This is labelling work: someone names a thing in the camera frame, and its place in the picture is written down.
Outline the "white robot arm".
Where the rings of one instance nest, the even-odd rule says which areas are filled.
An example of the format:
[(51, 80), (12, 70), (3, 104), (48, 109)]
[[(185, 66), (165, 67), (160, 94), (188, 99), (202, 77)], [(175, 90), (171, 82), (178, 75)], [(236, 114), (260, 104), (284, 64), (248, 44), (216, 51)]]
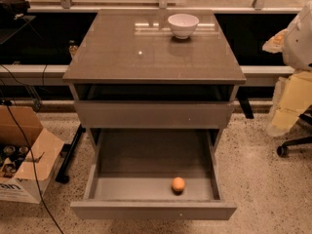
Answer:
[(278, 79), (272, 98), (266, 131), (279, 137), (312, 105), (312, 1), (303, 6), (286, 29), (266, 41), (262, 50), (281, 53), (284, 64), (294, 69), (289, 78)]

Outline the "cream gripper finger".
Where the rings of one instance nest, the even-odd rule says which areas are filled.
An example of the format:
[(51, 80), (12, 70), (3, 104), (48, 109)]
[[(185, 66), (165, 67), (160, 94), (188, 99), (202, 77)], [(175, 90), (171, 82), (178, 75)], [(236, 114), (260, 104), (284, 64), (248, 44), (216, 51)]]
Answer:
[(287, 30), (283, 29), (267, 40), (263, 46), (262, 50), (267, 53), (277, 54), (282, 53), (284, 49), (284, 40), (287, 34)]

